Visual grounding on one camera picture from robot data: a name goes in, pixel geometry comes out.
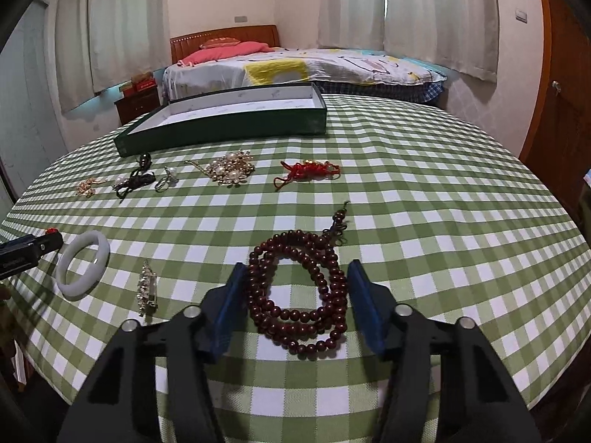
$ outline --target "dark red prayer beads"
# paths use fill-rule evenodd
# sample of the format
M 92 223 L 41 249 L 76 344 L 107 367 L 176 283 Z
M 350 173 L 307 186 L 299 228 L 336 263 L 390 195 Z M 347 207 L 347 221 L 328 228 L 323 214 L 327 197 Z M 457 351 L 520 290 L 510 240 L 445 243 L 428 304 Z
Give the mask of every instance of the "dark red prayer beads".
M 339 268 L 338 256 L 333 247 L 335 240 L 341 238 L 347 228 L 344 223 L 346 205 L 347 202 L 342 210 L 335 213 L 333 225 L 324 230 L 321 236 L 290 230 L 274 235 L 250 253 L 247 281 L 250 317 L 259 333 L 280 343 L 291 354 L 315 354 L 317 351 L 333 350 L 347 330 L 347 278 Z M 277 267 L 277 258 L 291 258 L 310 272 L 323 306 L 309 312 L 289 310 L 279 308 L 267 298 Z M 320 267 L 328 269 L 330 284 Z M 333 326 L 327 340 L 309 345 L 302 345 L 297 341 L 323 334 Z

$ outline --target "nightstand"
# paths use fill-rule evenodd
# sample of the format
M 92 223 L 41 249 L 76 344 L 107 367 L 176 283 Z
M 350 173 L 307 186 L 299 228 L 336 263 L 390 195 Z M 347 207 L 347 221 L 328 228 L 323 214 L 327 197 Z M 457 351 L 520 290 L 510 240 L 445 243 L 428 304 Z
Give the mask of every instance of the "nightstand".
M 149 113 L 160 106 L 158 87 L 138 91 L 132 96 L 122 98 L 115 102 L 121 124 L 124 125 L 144 113 Z

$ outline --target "green box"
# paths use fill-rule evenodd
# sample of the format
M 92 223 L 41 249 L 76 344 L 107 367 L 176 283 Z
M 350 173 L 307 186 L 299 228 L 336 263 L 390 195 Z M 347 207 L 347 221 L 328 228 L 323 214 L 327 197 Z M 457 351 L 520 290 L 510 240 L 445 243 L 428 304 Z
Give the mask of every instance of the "green box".
M 115 137 L 122 157 L 217 141 L 326 134 L 313 83 L 235 88 L 176 100 Z

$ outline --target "red pillow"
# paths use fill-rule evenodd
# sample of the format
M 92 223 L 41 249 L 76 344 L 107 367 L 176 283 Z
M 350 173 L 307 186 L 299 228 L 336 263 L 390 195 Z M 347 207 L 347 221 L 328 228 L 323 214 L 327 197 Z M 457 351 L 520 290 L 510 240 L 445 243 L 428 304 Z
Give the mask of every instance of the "red pillow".
M 217 47 L 208 48 L 205 50 L 198 50 L 195 53 L 189 55 L 187 58 L 183 58 L 177 64 L 178 66 L 193 66 L 198 63 L 205 63 L 207 61 L 217 61 L 226 58 L 232 58 L 233 56 L 244 56 L 252 55 L 253 53 L 268 53 L 274 51 L 269 48 L 266 43 L 259 42 L 242 42 L 234 47 Z
M 238 43 L 240 43 L 240 40 L 236 40 L 236 38 L 212 38 L 211 40 L 207 40 L 199 48 L 201 48 L 202 50 L 206 50 L 208 48 L 235 47 Z

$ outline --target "red cord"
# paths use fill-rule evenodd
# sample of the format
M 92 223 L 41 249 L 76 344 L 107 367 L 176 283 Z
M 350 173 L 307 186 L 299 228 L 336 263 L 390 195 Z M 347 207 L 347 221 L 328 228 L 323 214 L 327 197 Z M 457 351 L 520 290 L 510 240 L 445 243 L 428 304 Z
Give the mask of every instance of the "red cord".
M 325 176 L 333 176 L 341 174 L 341 167 L 333 165 L 330 162 L 318 163 L 310 160 L 306 160 L 303 164 L 296 163 L 294 165 L 288 165 L 285 162 L 281 162 L 286 170 L 289 170 L 289 175 L 286 178 L 275 178 L 273 185 L 276 189 L 282 189 L 283 186 L 288 184 L 292 180 L 304 180 L 312 178 L 324 178 Z M 277 180 L 283 183 L 277 186 Z

